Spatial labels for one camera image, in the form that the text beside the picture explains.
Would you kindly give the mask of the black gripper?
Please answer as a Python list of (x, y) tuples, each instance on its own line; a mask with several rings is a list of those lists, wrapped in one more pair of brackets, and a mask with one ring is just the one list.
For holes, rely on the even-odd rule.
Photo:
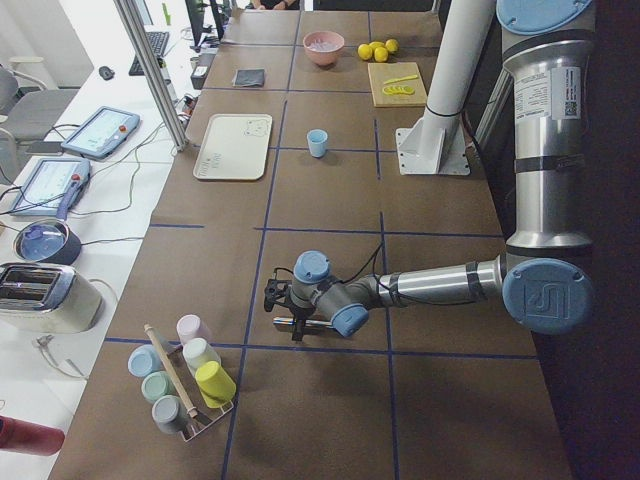
[(289, 288), (289, 307), (295, 318), (292, 319), (292, 337), (295, 342), (302, 341), (306, 327), (306, 320), (315, 312), (315, 306), (311, 303), (310, 293), (313, 288), (310, 285), (292, 282)]

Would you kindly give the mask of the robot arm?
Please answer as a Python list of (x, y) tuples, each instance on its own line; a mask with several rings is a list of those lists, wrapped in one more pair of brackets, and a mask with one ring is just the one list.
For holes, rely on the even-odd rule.
[(446, 172), (451, 145), (490, 24), (502, 32), (502, 66), (513, 82), (516, 227), (490, 261), (344, 281), (328, 257), (302, 253), (289, 280), (270, 280), (264, 305), (292, 315), (301, 340), (315, 328), (350, 336), (372, 309), (466, 305), (500, 297), (519, 324), (559, 335), (591, 316), (594, 288), (580, 260), (579, 193), (586, 70), (594, 48), (591, 1), (455, 1), (451, 4), (423, 116), (396, 133), (399, 167)]

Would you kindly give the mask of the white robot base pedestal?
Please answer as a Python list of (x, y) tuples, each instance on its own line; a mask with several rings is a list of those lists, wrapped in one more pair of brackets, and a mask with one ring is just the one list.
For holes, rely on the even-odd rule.
[(396, 130), (401, 174), (470, 173), (461, 112), (495, 9), (493, 0), (451, 2), (424, 113), (413, 127)]

